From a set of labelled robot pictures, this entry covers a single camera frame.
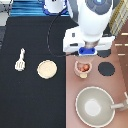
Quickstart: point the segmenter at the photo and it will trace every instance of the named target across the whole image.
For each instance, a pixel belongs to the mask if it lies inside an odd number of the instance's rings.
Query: small bowl
[[[78,63],[79,63],[78,61],[75,62],[75,67],[74,67],[75,74],[77,76],[79,76],[80,78],[86,78],[87,74],[92,70],[92,64],[87,63],[89,65],[89,70],[85,71],[85,72],[82,72],[78,69]]]

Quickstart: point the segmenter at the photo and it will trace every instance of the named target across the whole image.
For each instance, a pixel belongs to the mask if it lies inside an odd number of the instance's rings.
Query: blue light
[[[96,5],[103,5],[106,0],[93,0],[93,2],[96,4]]]
[[[102,2],[102,0],[97,0],[97,2],[101,3],[101,2]]]

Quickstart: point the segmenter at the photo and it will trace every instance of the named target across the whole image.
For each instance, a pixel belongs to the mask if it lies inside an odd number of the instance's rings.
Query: black cable
[[[4,10],[2,12],[7,11],[5,4],[3,4],[1,1],[0,3],[4,6]]]
[[[76,52],[70,53],[70,54],[66,54],[66,55],[55,55],[52,53],[52,51],[50,50],[50,46],[49,46],[49,36],[50,36],[50,32],[51,32],[51,28],[54,24],[54,22],[56,21],[56,19],[61,15],[61,13],[65,10],[66,8],[64,8],[61,12],[58,13],[58,15],[53,19],[53,21],[51,22],[49,29],[48,29],[48,34],[47,34],[47,46],[48,46],[48,50],[50,52],[51,55],[53,55],[54,57],[65,57],[65,56],[70,56],[70,55],[74,55]]]
[[[2,3],[2,5],[4,6],[4,8],[5,8],[5,10],[3,10],[3,11],[0,11],[0,13],[2,13],[2,12],[7,12],[8,13],[8,15],[9,15],[9,8],[10,8],[10,5],[11,5],[11,2],[12,2],[12,0],[10,0],[10,2],[9,2],[9,6],[8,6],[8,9],[6,9],[6,6],[5,6],[5,4],[3,4],[1,1],[0,1],[0,3]]]
[[[10,11],[9,8],[10,8],[11,3],[12,3],[12,0],[10,0],[9,5],[8,5],[8,10],[7,10],[8,16],[9,16],[9,11]]]

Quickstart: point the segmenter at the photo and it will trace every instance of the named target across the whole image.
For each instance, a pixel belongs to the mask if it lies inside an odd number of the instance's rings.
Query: black tablecloth
[[[46,35],[54,17],[10,17],[0,54],[0,128],[66,128],[66,61],[49,54]],[[53,25],[50,47],[64,54],[65,30],[76,26],[69,17]],[[26,68],[15,70],[24,48]],[[37,67],[44,60],[57,65],[57,74],[45,80]]]

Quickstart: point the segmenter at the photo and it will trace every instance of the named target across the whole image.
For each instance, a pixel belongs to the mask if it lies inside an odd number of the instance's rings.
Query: pink surface
[[[74,73],[75,57],[66,58],[66,128],[90,128],[84,124],[77,116],[75,110],[75,100],[78,93],[88,87],[97,86],[106,90],[113,98],[115,103],[125,99],[126,91],[119,58],[115,45],[112,46],[112,54],[107,58],[96,56],[92,62],[92,71],[86,79],[81,79]],[[113,76],[102,76],[98,71],[101,62],[110,62],[115,67]],[[128,128],[128,111],[116,112],[113,121],[105,128]]]

